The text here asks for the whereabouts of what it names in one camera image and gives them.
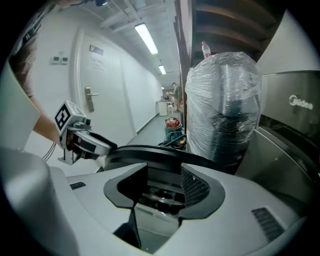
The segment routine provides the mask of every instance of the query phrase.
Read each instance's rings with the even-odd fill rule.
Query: robotic arm
[[[66,100],[54,117],[59,131],[63,157],[60,161],[73,165],[80,158],[96,160],[115,150],[117,144],[91,132],[91,120],[74,103]]]

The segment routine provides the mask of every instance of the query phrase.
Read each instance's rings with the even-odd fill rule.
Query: plastic wrap
[[[260,109],[256,63],[243,52],[209,56],[190,69],[185,91],[187,151],[235,172]]]

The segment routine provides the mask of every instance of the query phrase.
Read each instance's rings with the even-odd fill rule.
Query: ceiling
[[[132,45],[152,65],[163,87],[168,87],[173,82],[179,83],[174,0],[110,0],[100,7],[95,2],[88,2],[83,8],[100,17],[101,29],[118,33]],[[136,32],[135,25],[142,22],[148,27],[158,54],[152,55]],[[166,75],[162,75],[158,68],[161,64]]]

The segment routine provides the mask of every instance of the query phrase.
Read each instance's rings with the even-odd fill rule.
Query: fluorescent light
[[[167,72],[165,71],[165,67],[164,67],[164,65],[160,65],[160,66],[159,66],[159,69],[160,69],[160,71],[161,71],[162,75],[167,74]]]
[[[151,54],[158,54],[158,49],[145,23],[136,25],[135,30],[138,32]]]

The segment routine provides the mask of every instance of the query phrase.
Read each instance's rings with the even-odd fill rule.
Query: door handle
[[[86,103],[87,103],[88,108],[89,108],[89,112],[95,111],[94,103],[92,101],[92,96],[98,96],[99,93],[91,93],[91,88],[90,87],[85,87],[84,88],[84,92],[85,92],[85,99],[86,99]]]

